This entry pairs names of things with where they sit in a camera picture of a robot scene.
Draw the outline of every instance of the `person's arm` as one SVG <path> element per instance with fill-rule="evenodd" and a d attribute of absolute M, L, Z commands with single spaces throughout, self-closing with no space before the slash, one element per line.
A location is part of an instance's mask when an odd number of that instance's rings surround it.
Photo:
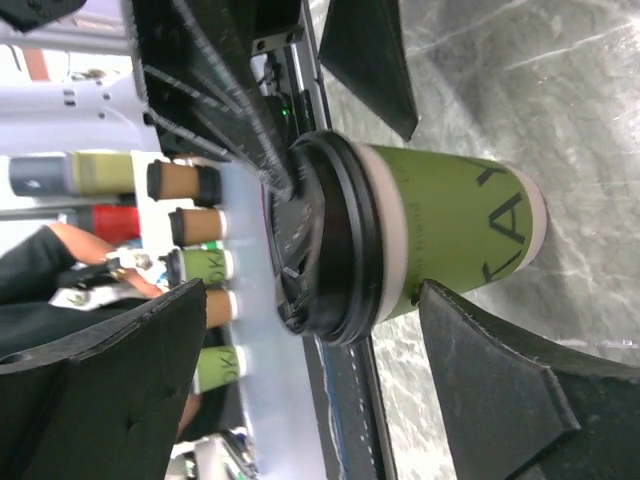
<path fill-rule="evenodd" d="M 71 225 L 56 223 L 43 227 L 0 257 L 0 305 L 47 301 L 57 289 L 57 278 L 76 262 L 104 263 L 114 248 L 100 238 Z M 162 291 L 135 270 L 125 279 L 147 297 Z"/>
<path fill-rule="evenodd" d="M 54 223 L 50 225 L 49 228 L 60 239 L 73 258 L 85 265 L 100 265 L 105 263 L 107 255 L 115 251 L 112 245 L 101 238 L 84 230 L 80 230 L 73 225 Z M 160 288 L 147 282 L 133 269 L 127 271 L 124 280 L 148 298 L 162 295 Z"/>

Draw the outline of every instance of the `coffee cup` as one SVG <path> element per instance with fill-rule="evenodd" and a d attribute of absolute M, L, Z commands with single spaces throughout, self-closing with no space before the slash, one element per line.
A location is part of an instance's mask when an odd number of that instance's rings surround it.
<path fill-rule="evenodd" d="M 220 204 L 221 180 L 217 169 L 156 160 L 147 167 L 147 195 L 153 200 L 193 199 L 210 208 Z"/>
<path fill-rule="evenodd" d="M 207 290 L 207 328 L 220 327 L 238 316 L 238 300 L 228 290 Z"/>
<path fill-rule="evenodd" d="M 233 257 L 227 250 L 173 250 L 162 259 L 169 288 L 194 279 L 218 286 L 233 277 Z"/>
<path fill-rule="evenodd" d="M 193 377 L 192 393 L 204 393 L 229 385 L 246 373 L 247 359 L 241 347 L 203 348 Z"/>
<path fill-rule="evenodd" d="M 356 342 L 414 310 L 427 278 L 464 293 L 540 251 L 544 200 L 510 166 L 359 145 L 334 132 L 307 134 L 293 149 L 310 160 L 325 201 L 315 300 L 306 319 L 287 323 L 295 333 Z"/>
<path fill-rule="evenodd" d="M 177 208 L 169 214 L 173 244 L 176 247 L 221 240 L 227 231 L 227 219 L 217 209 Z"/>

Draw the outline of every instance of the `black letter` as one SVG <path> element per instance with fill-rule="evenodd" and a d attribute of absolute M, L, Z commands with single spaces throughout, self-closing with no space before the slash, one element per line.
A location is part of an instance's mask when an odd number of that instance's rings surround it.
<path fill-rule="evenodd" d="M 521 253 L 522 253 L 522 250 L 518 251 L 518 253 L 516 253 L 513 257 L 511 257 L 509 260 L 507 260 L 504 263 L 504 265 L 502 265 L 500 268 L 498 268 L 498 270 L 496 270 L 495 272 L 492 272 L 489 269 L 489 265 L 487 264 L 487 262 L 484 262 L 484 265 L 482 266 L 482 274 L 484 275 L 485 282 L 489 283 L 489 282 L 493 281 L 493 277 L 495 277 L 502 270 L 507 268 L 513 262 L 515 262 L 518 259 L 518 257 L 520 256 Z"/>
<path fill-rule="evenodd" d="M 483 186 L 485 183 L 487 183 L 487 180 L 489 180 L 494 173 L 507 173 L 507 170 L 504 169 L 504 168 L 487 167 L 485 164 L 480 163 L 480 162 L 474 160 L 473 158 L 458 157 L 458 159 L 462 160 L 463 162 L 470 163 L 471 165 L 475 165 L 476 167 L 484 169 L 484 172 L 482 172 L 478 176 L 478 178 L 476 178 L 476 181 L 478 182 L 478 185 L 480 185 L 480 186 Z"/>
<path fill-rule="evenodd" d="M 486 167 L 486 170 L 476 178 L 478 185 L 483 186 L 494 173 L 507 173 L 507 171 L 504 168 Z"/>
<path fill-rule="evenodd" d="M 516 193 L 509 200 L 504 202 L 498 208 L 496 208 L 491 215 L 489 215 L 489 226 L 494 230 L 506 235 L 511 240 L 518 242 L 520 245 L 524 245 L 525 238 L 516 231 L 516 211 L 515 206 L 522 201 L 522 195 Z M 498 220 L 502 215 L 507 212 L 511 212 L 511 228 L 506 228 L 500 225 Z"/>

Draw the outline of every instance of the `black plastic lid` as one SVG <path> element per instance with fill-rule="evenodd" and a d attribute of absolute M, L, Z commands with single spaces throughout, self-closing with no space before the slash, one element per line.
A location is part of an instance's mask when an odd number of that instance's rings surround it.
<path fill-rule="evenodd" d="M 222 179 L 217 168 L 197 165 L 200 194 L 193 199 L 196 207 L 211 208 L 222 203 Z"/>
<path fill-rule="evenodd" d="M 180 257 L 182 252 L 178 249 L 171 250 L 166 256 L 160 257 L 160 261 L 167 266 L 167 283 L 169 288 L 175 288 L 182 283 L 182 265 Z"/>
<path fill-rule="evenodd" d="M 162 162 L 154 160 L 153 163 L 147 165 L 147 195 L 156 202 L 160 200 L 160 192 L 162 191 Z"/>
<path fill-rule="evenodd" d="M 184 247 L 184 211 L 182 208 L 176 208 L 175 212 L 169 214 L 169 223 L 171 224 L 171 238 L 176 247 Z"/>
<path fill-rule="evenodd" d="M 294 265 L 300 268 L 296 269 L 283 247 L 291 244 L 286 238 L 293 232 L 280 226 L 313 221 L 311 210 L 293 208 L 289 202 L 271 204 L 272 249 L 283 297 L 279 312 L 293 333 L 315 334 L 335 345 L 355 343 L 375 326 L 384 279 L 382 233 L 373 192 L 357 154 L 338 134 L 313 132 L 292 148 L 299 163 L 308 164 L 313 172 L 305 175 L 301 191 L 304 194 L 310 179 L 315 179 L 324 206 L 315 212 L 322 215 L 322 228 L 316 230 L 321 232 L 320 241 L 308 239 L 306 245 L 293 249 L 298 251 Z M 299 250 L 306 246 L 307 253 L 313 253 L 314 244 L 318 251 L 313 262 L 308 257 L 300 260 Z"/>

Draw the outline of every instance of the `brown cup sleeve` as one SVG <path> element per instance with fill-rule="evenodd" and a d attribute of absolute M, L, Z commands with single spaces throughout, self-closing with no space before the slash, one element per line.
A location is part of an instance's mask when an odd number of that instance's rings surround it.
<path fill-rule="evenodd" d="M 226 290 L 208 290 L 207 329 L 219 327 L 233 319 L 231 294 Z"/>

